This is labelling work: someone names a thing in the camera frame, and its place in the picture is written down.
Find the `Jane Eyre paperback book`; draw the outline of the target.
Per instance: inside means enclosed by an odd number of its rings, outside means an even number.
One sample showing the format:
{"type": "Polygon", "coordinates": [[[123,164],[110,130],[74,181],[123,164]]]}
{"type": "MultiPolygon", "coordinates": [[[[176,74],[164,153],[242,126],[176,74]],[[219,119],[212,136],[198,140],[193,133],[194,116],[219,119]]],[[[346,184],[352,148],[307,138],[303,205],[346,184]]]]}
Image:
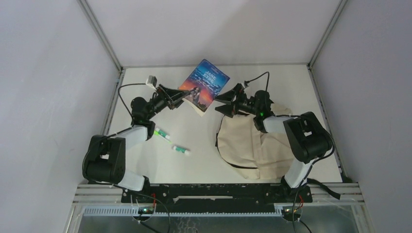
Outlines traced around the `Jane Eyre paperback book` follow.
{"type": "Polygon", "coordinates": [[[189,91],[183,101],[203,116],[229,80],[229,76],[203,59],[178,89],[189,91]]]}

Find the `beige canvas backpack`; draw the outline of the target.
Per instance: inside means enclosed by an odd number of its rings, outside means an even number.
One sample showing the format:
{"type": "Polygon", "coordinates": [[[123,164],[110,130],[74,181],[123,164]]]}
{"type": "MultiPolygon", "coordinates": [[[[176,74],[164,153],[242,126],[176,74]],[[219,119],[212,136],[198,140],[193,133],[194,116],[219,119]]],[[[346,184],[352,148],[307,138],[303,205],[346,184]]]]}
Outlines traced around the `beige canvas backpack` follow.
{"type": "Polygon", "coordinates": [[[262,133],[256,129],[254,115],[243,114],[234,117],[224,116],[216,135],[216,148],[221,158],[249,180],[280,179],[280,185],[298,193],[308,184],[315,184],[336,199],[340,194],[332,191],[318,180],[308,176],[307,183],[290,189],[282,182],[292,166],[294,155],[285,133],[262,133]]]}

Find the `green pen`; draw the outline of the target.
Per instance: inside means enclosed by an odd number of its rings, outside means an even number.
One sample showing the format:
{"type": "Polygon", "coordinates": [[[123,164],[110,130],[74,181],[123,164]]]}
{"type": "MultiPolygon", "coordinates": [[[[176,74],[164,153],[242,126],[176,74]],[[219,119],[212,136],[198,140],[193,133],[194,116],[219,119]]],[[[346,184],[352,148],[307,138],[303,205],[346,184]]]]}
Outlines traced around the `green pen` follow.
{"type": "Polygon", "coordinates": [[[161,135],[158,131],[154,131],[154,135],[159,136],[160,138],[162,138],[163,140],[165,140],[169,144],[172,143],[171,140],[169,140],[166,137],[164,137],[163,135],[161,135]]]}

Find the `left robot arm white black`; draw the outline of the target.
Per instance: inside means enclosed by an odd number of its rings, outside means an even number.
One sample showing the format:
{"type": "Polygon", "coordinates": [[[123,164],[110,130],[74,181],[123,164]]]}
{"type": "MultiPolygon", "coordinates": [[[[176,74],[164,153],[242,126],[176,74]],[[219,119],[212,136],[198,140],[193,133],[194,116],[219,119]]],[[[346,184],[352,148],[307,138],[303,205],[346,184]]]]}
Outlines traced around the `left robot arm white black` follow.
{"type": "Polygon", "coordinates": [[[178,108],[190,94],[189,90],[157,84],[155,76],[149,76],[144,85],[154,88],[154,93],[149,100],[135,97],[125,105],[131,117],[130,126],[110,135],[92,136],[82,164],[83,177],[88,181],[132,190],[140,202],[147,202],[152,190],[145,185],[147,177],[127,170],[126,151],[151,139],[155,133],[152,118],[165,108],[178,108]]]}

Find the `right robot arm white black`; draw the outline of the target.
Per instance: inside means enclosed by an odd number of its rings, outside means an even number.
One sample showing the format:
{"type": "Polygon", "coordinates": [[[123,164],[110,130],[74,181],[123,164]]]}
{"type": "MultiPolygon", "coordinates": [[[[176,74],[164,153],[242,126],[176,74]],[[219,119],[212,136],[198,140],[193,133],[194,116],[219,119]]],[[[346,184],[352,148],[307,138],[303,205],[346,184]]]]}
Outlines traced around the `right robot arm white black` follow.
{"type": "Polygon", "coordinates": [[[222,105],[215,109],[227,117],[234,117],[240,112],[252,114],[258,131],[286,134],[294,160],[282,177],[284,186],[280,191],[283,200],[293,202],[300,196],[299,188],[307,183],[312,167],[334,153],[335,143],[313,112],[277,115],[271,110],[272,101],[266,90],[259,90],[248,97],[245,88],[245,85],[238,83],[233,89],[217,95],[215,101],[222,105]]]}

